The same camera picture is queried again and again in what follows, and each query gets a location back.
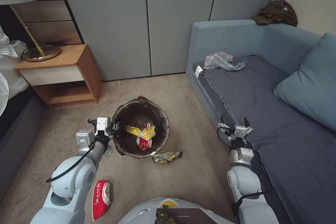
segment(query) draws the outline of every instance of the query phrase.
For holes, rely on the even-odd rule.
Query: wooden nightstand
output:
[[[86,44],[60,47],[39,62],[19,62],[15,69],[50,108],[98,102],[102,80]]]

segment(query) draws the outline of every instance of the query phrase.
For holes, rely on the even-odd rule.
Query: black trash bag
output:
[[[120,155],[129,155],[133,158],[148,158],[158,153],[169,138],[169,121],[166,113],[155,103],[139,96],[124,105],[121,105],[111,119],[111,125],[118,123],[119,136],[113,137],[115,148]],[[140,150],[137,146],[137,137],[126,132],[124,126],[142,128],[147,123],[155,125],[155,136],[152,137],[152,147]]]

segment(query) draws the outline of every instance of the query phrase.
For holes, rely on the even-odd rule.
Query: label tag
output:
[[[195,71],[196,78],[198,78],[200,72],[202,72],[202,71],[203,71],[203,69],[200,66],[197,66],[196,71]]]

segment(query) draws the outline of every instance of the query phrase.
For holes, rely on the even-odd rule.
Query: carpet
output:
[[[235,222],[226,180],[228,152],[185,74],[178,74],[106,82],[97,104],[47,110],[33,146],[0,203],[0,223],[29,223],[50,189],[45,180],[62,161],[75,155],[75,133],[92,127],[87,119],[112,117],[118,106],[139,95],[159,105],[169,118],[170,138],[160,153],[182,150],[183,156],[169,164],[155,164],[151,158],[119,155],[111,141],[112,154],[101,160],[96,181],[111,183],[112,204],[93,222],[90,191],[85,223],[117,223],[136,204],[158,197],[195,202]]]

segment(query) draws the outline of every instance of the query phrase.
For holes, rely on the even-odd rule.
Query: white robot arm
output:
[[[254,157],[253,150],[246,148],[246,135],[253,128],[245,118],[245,126],[235,125],[228,127],[223,123],[223,117],[219,121],[218,132],[222,130],[228,136],[231,146],[230,150],[230,165],[232,168],[227,172],[227,182],[233,193],[235,203],[232,204],[233,215],[237,216],[239,224],[279,224],[278,219],[267,204],[264,194],[269,192],[261,190],[259,177],[251,168],[251,160]],[[266,172],[264,165],[257,159],[263,170]]]
[[[97,125],[96,132],[93,135],[92,130],[84,129],[76,133],[79,150],[76,156],[63,161],[47,180],[51,188],[31,224],[84,223],[84,204],[111,137],[109,117],[92,121]]]

